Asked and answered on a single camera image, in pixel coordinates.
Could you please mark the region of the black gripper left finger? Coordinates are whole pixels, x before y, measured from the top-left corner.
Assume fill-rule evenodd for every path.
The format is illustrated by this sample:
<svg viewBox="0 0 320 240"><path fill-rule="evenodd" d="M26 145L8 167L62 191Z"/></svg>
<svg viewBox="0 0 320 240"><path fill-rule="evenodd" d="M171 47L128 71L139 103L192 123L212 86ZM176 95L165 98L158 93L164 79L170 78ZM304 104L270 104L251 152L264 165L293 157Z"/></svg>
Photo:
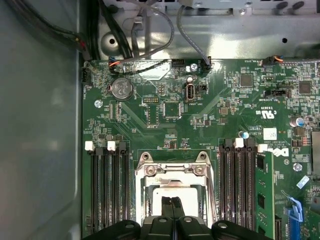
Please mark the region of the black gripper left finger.
<svg viewBox="0 0 320 240"><path fill-rule="evenodd" d="M143 224L122 220L99 230L85 240L171 240L174 231L174 197L161 198L159 216L146 217Z"/></svg>

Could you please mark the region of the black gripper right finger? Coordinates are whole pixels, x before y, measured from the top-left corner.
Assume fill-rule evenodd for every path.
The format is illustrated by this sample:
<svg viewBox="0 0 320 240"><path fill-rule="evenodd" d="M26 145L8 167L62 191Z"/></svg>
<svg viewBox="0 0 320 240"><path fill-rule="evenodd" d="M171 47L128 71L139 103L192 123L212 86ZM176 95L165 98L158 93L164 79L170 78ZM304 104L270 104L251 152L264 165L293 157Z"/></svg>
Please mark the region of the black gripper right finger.
<svg viewBox="0 0 320 240"><path fill-rule="evenodd" d="M179 197L173 198L173 215L180 240L268 240L269 237L237 225L231 221L219 220L208 227L203 219L185 215Z"/></svg>

